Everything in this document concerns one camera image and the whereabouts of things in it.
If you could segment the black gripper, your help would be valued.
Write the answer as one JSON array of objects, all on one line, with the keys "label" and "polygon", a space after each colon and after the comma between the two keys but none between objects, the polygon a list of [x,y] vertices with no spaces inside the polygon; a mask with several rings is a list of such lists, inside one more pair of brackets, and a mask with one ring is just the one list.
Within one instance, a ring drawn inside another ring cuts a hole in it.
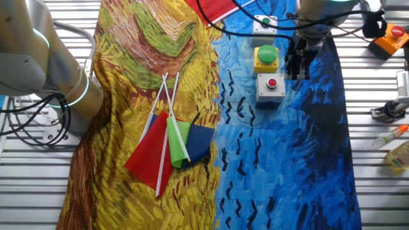
[{"label": "black gripper", "polygon": [[298,79],[309,80],[309,66],[317,56],[320,45],[300,36],[293,36],[292,39],[285,55],[286,78],[296,79],[295,69],[300,69]]}]

